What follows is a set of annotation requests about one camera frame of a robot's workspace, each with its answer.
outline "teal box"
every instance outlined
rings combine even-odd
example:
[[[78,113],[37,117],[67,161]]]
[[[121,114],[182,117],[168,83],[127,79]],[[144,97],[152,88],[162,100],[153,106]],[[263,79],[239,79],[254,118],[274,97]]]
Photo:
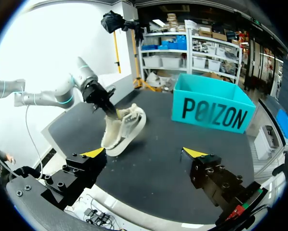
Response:
[[[174,88],[172,120],[244,133],[255,108],[236,84],[180,74]]]

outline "metal shelf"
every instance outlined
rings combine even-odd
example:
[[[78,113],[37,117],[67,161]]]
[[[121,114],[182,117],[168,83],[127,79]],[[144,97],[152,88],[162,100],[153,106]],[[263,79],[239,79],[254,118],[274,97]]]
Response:
[[[175,52],[175,53],[187,53],[186,50],[144,50],[141,53],[152,53],[152,52]]]
[[[237,79],[236,76],[233,76],[233,75],[230,75],[230,74],[227,74],[227,73],[223,73],[223,72],[219,72],[219,71],[212,71],[212,70],[209,70],[207,68],[197,68],[197,67],[193,66],[192,70],[203,71],[203,72],[212,72],[212,73],[215,73],[215,74],[220,75],[220,76],[228,77],[228,78],[231,78],[231,79]]]
[[[186,35],[186,32],[147,33],[147,34],[144,34],[144,37],[149,37],[149,36],[175,36],[175,35]]]
[[[235,48],[240,48],[240,46],[230,43],[230,42],[226,42],[223,40],[219,40],[219,39],[215,39],[215,38],[210,38],[210,37],[204,37],[204,36],[198,36],[198,35],[193,35],[192,36],[193,39],[201,39],[201,40],[208,40],[208,41],[212,41],[212,42],[217,42],[217,43],[222,43],[224,45],[227,46],[231,46],[231,47],[235,47]]]
[[[156,70],[174,70],[174,71],[187,71],[187,68],[185,67],[180,67],[180,68],[170,68],[170,67],[148,67],[148,66],[143,66],[143,69],[156,69]]]
[[[203,52],[199,52],[199,51],[193,51],[192,54],[195,54],[195,55],[205,55],[205,56],[212,57],[212,58],[223,59],[223,60],[227,60],[227,61],[233,62],[233,63],[235,63],[235,64],[238,63],[238,61],[236,61],[236,60],[234,60],[234,59],[229,59],[229,58],[227,58],[227,57],[219,56],[219,55],[216,55],[216,54],[208,54],[208,53],[203,53]]]

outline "white storage bin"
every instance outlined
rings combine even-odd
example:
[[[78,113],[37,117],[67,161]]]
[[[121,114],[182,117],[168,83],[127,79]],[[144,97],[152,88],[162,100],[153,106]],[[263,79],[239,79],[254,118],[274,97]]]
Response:
[[[218,47],[217,48],[217,55],[225,57],[225,49]]]
[[[216,47],[207,46],[208,54],[216,54]]]
[[[170,67],[171,69],[179,68],[181,58],[162,57],[163,67]]]
[[[162,66],[161,58],[158,55],[143,57],[143,59],[144,59],[144,64],[146,67],[161,67]]]
[[[220,70],[220,61],[208,59],[208,69],[211,71],[219,71]]]
[[[205,68],[206,58],[193,56],[193,66],[197,68]]]
[[[268,143],[263,127],[260,128],[259,134],[255,138],[254,145],[259,160],[269,159],[271,153],[275,150],[275,148],[271,147],[271,144]]]

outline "yellow pole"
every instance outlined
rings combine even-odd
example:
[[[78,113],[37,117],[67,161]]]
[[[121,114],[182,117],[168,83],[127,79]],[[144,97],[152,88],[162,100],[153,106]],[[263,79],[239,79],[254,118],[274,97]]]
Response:
[[[136,47],[135,47],[135,39],[134,39],[133,30],[131,30],[131,37],[132,37],[132,45],[133,45],[133,54],[134,54],[134,61],[135,61],[136,77],[140,77],[139,66],[138,66],[138,58],[136,56]]]
[[[120,65],[119,65],[119,58],[118,58],[118,50],[117,50],[116,33],[115,33],[115,31],[114,31],[113,35],[114,35],[114,44],[115,44],[116,60],[117,60],[117,64],[118,64],[118,72],[120,73]]]

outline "person's hand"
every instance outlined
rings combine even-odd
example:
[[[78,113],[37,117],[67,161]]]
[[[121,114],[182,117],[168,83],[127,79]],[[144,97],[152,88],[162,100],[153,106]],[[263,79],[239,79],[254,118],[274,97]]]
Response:
[[[6,155],[7,156],[7,160],[12,163],[13,165],[15,165],[15,158],[9,154]]]

